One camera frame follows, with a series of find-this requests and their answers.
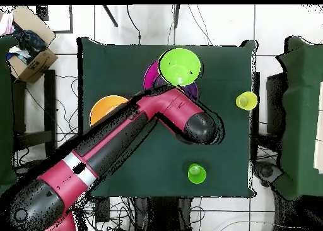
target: orange bowl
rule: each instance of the orange bowl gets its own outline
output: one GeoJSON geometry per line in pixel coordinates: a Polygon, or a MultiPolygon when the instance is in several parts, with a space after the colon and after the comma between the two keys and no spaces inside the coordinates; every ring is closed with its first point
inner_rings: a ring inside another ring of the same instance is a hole
{"type": "Polygon", "coordinates": [[[114,110],[120,104],[126,103],[128,99],[118,95],[109,95],[101,98],[92,107],[90,112],[90,126],[94,125],[97,121],[114,110]]]}

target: table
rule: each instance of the table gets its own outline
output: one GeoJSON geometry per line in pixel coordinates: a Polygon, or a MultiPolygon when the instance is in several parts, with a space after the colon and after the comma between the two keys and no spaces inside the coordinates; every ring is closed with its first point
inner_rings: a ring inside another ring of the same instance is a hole
{"type": "Polygon", "coordinates": [[[189,146],[179,142],[159,122],[123,166],[102,181],[92,196],[248,198],[254,195],[248,187],[249,112],[235,105],[236,97],[251,89],[254,41],[241,47],[211,47],[100,45],[81,38],[78,45],[83,53],[79,61],[79,69],[83,67],[83,82],[79,86],[79,98],[83,98],[83,106],[79,107],[79,114],[83,112],[83,119],[79,120],[81,133],[90,127],[90,110],[99,99],[107,95],[129,98],[141,91],[147,68],[171,47],[189,49],[200,58],[204,73],[196,81],[199,101],[221,116],[226,131],[220,145],[189,146]],[[192,184],[187,178],[192,162],[201,164],[207,171],[202,184],[192,184]]]}

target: yellow cup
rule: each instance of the yellow cup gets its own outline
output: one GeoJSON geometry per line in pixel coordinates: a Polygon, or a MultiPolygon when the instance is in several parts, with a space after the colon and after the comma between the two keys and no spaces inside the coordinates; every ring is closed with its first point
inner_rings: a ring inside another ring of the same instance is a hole
{"type": "Polygon", "coordinates": [[[257,106],[258,98],[252,92],[244,92],[237,97],[235,103],[241,109],[252,110],[257,106]]]}

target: silver band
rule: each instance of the silver band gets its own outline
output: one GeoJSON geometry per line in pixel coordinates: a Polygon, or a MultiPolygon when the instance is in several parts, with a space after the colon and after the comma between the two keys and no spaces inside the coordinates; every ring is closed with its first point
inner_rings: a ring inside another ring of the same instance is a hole
{"type": "MultiPolygon", "coordinates": [[[[79,158],[77,156],[74,155],[74,153],[70,153],[68,156],[66,156],[65,158],[63,158],[63,161],[65,162],[65,164],[71,169],[73,170],[78,164],[81,163],[81,161],[79,160],[79,158]]],[[[92,173],[91,171],[88,169],[88,167],[85,167],[85,169],[80,172],[78,175],[78,178],[80,178],[84,184],[86,184],[88,187],[90,185],[93,184],[93,182],[97,179],[92,173]]]]}

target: white floor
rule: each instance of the white floor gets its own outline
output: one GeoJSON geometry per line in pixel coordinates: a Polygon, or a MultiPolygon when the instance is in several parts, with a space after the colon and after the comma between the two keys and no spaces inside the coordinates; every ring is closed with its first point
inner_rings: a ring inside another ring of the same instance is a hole
{"type": "MultiPolygon", "coordinates": [[[[195,19],[205,31],[196,5],[190,5],[195,19]]],[[[89,37],[103,44],[137,44],[138,32],[127,16],[126,6],[109,6],[119,27],[113,26],[102,6],[73,6],[73,34],[58,33],[50,49],[58,55],[52,65],[57,77],[57,99],[66,109],[69,120],[77,109],[77,98],[72,92],[71,83],[77,77],[76,37],[89,37]]],[[[255,39],[259,43],[256,56],[256,70],[261,73],[260,121],[267,121],[266,114],[266,78],[282,72],[279,62],[274,58],[283,53],[285,38],[301,35],[313,43],[323,40],[323,14],[318,6],[302,5],[199,5],[199,9],[208,29],[213,45],[240,45],[244,40],[255,39]]],[[[173,22],[172,5],[134,5],[129,12],[136,26],[141,31],[141,44],[167,44],[170,25],[173,22]]],[[[176,30],[176,44],[206,44],[205,35],[196,25],[188,5],[180,6],[179,25],[176,30]]],[[[173,31],[170,45],[173,44],[173,31]]],[[[28,89],[39,103],[44,102],[44,78],[28,89]]],[[[73,83],[77,91],[77,81],[73,83]]],[[[43,110],[26,94],[27,131],[44,129],[43,110]]],[[[63,139],[70,132],[64,120],[64,109],[57,102],[57,140],[63,139]]],[[[78,125],[77,113],[71,124],[78,125]]],[[[266,125],[259,125],[261,132],[266,132],[266,125]]],[[[27,160],[44,158],[44,146],[35,146],[25,157],[27,160]]],[[[257,196],[243,198],[203,198],[204,219],[193,223],[193,231],[270,231],[274,220],[274,200],[270,189],[263,188],[257,178],[253,178],[253,188],[257,196]]],[[[112,198],[112,204],[119,203],[112,198]]],[[[199,206],[196,198],[192,206],[199,206]]],[[[198,210],[191,213],[191,221],[199,218],[198,210]]]]}

